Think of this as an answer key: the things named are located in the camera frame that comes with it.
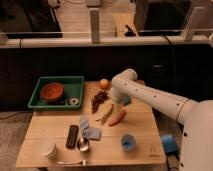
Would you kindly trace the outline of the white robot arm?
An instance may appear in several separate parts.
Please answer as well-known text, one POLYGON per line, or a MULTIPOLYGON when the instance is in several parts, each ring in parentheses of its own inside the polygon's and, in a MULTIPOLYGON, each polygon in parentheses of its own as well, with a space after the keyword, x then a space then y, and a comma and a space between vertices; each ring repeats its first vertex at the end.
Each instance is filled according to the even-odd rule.
POLYGON ((183 125, 179 171, 213 171, 213 100, 197 102, 142 85, 133 69, 114 76, 111 85, 115 103, 132 96, 183 125))

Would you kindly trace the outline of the teal object behind arm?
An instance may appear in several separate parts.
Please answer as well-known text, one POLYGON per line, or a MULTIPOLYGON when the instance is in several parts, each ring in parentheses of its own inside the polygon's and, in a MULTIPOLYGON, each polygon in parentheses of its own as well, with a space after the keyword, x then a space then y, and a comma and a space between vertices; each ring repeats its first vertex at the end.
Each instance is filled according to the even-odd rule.
POLYGON ((124 99, 123 99, 123 101, 122 101, 122 104, 123 104, 124 106, 127 106, 127 105, 129 105, 130 103, 131 103, 131 97, 130 97, 130 96, 125 96, 124 99))

